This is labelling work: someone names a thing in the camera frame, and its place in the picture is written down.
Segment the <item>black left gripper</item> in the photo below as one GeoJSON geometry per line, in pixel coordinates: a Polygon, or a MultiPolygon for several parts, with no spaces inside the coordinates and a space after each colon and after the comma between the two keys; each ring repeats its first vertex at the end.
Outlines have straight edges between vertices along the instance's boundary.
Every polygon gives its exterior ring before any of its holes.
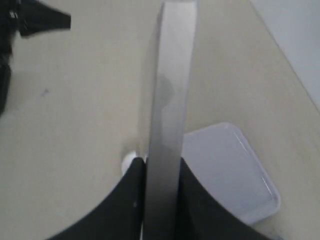
{"type": "Polygon", "coordinates": [[[72,17],[38,0],[0,1],[0,114],[5,111],[12,70],[13,41],[55,30],[70,30],[72,17]]]}

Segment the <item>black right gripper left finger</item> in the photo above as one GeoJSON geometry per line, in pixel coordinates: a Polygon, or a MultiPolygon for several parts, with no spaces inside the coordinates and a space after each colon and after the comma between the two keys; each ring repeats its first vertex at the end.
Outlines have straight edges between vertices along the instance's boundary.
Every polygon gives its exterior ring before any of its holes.
{"type": "Polygon", "coordinates": [[[136,157],[110,194],[52,240],[139,240],[144,213],[146,164],[136,157]]]}

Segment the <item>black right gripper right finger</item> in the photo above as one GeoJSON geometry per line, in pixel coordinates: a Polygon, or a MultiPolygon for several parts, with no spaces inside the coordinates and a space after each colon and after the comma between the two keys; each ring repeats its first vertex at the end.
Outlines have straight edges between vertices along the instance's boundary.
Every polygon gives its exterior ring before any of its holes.
{"type": "Polygon", "coordinates": [[[219,204],[195,177],[185,160],[180,162],[176,240],[268,240],[219,204]]]}

